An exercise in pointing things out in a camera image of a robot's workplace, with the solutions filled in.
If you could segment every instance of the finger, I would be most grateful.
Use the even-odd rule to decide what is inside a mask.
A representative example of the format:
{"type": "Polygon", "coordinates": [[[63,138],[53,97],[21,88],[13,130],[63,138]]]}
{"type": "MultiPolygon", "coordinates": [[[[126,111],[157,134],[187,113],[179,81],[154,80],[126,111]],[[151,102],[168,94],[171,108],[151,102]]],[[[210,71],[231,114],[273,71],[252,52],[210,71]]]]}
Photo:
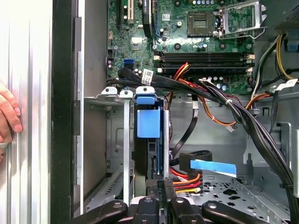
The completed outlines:
{"type": "Polygon", "coordinates": [[[18,101],[14,98],[13,94],[3,85],[0,83],[0,94],[10,103],[13,107],[15,113],[20,116],[21,111],[19,108],[18,101]]]}
{"type": "Polygon", "coordinates": [[[15,132],[21,132],[22,131],[22,125],[21,122],[16,115],[13,107],[10,105],[10,103],[0,95],[0,111],[4,114],[6,117],[8,123],[12,127],[12,129],[15,132]]]}
{"type": "Polygon", "coordinates": [[[12,140],[7,120],[1,111],[0,111],[0,137],[2,138],[0,139],[2,140],[1,142],[4,143],[9,143],[12,140]]]}

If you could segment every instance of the orange wire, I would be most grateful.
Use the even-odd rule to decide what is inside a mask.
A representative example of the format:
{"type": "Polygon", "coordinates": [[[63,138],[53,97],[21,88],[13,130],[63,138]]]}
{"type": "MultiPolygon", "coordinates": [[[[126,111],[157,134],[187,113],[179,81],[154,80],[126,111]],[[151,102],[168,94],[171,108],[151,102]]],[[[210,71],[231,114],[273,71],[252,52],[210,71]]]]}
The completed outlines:
{"type": "Polygon", "coordinates": [[[195,182],[195,181],[198,181],[199,180],[199,177],[200,175],[197,174],[197,177],[193,180],[189,180],[189,181],[180,181],[180,182],[173,182],[173,184],[186,184],[186,183],[192,183],[192,182],[195,182]]]}
{"type": "MultiPolygon", "coordinates": [[[[252,105],[256,100],[259,100],[259,99],[261,99],[261,98],[266,98],[266,97],[269,97],[269,96],[270,96],[270,95],[269,95],[269,94],[266,94],[266,93],[257,95],[257,96],[255,96],[251,101],[249,101],[249,103],[246,105],[245,108],[248,110],[248,109],[251,107],[251,105],[252,105]]],[[[222,122],[222,121],[216,119],[216,118],[211,114],[211,112],[210,112],[210,110],[209,110],[209,107],[206,105],[206,101],[205,101],[205,99],[204,99],[203,97],[199,97],[199,98],[200,98],[200,100],[201,100],[202,103],[203,103],[204,109],[205,109],[205,111],[206,111],[208,117],[209,117],[210,119],[212,119],[214,122],[216,122],[216,123],[218,123],[218,124],[220,124],[220,125],[224,125],[224,126],[233,126],[233,125],[236,124],[236,122],[225,123],[225,122],[222,122]]]]}
{"type": "Polygon", "coordinates": [[[173,174],[177,175],[177,176],[180,176],[180,177],[186,177],[188,178],[188,175],[185,175],[185,174],[180,174],[178,173],[177,171],[175,171],[174,169],[169,169],[173,174]]]}

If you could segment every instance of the blue tab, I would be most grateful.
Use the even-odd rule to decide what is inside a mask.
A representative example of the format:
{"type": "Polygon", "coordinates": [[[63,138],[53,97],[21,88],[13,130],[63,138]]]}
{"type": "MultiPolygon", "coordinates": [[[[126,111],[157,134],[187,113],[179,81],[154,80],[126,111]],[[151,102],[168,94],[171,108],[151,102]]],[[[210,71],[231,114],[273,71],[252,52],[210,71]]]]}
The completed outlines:
{"type": "Polygon", "coordinates": [[[138,105],[155,105],[156,97],[153,95],[138,96],[136,103],[138,105]]]}
{"type": "Polygon", "coordinates": [[[160,138],[160,110],[137,111],[137,137],[160,138]]]}
{"type": "Polygon", "coordinates": [[[199,160],[191,160],[190,161],[191,169],[202,169],[209,170],[213,172],[222,172],[228,174],[237,174],[237,168],[235,164],[228,164],[222,162],[208,162],[208,161],[199,161],[199,160]]]}

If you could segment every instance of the yellow wire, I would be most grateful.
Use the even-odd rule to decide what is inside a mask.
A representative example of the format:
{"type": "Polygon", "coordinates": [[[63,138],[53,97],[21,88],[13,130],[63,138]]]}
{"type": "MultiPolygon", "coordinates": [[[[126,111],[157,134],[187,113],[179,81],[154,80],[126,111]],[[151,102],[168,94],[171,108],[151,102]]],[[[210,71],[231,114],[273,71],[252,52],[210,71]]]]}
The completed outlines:
{"type": "Polygon", "coordinates": [[[282,35],[279,37],[279,39],[277,41],[277,46],[276,46],[276,57],[277,57],[278,68],[281,71],[281,73],[285,76],[286,79],[288,79],[288,80],[295,79],[294,77],[292,77],[286,73],[286,71],[284,70],[284,67],[282,65],[282,60],[281,60],[281,43],[283,41],[282,37],[283,37],[282,35]]]}
{"type": "Polygon", "coordinates": [[[186,190],[177,190],[176,193],[186,193],[186,192],[198,192],[196,188],[193,189],[186,189],[186,190]]]}

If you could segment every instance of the pcie slot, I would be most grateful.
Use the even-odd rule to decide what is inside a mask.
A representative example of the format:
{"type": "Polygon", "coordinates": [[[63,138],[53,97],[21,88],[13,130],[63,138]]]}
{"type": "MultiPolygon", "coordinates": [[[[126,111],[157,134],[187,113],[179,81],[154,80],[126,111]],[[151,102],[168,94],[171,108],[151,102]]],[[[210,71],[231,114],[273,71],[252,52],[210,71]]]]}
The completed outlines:
{"type": "Polygon", "coordinates": [[[122,26],[122,0],[116,0],[116,12],[117,28],[120,29],[122,26]]]}
{"type": "Polygon", "coordinates": [[[128,0],[128,22],[134,23],[134,0],[128,0]]]}

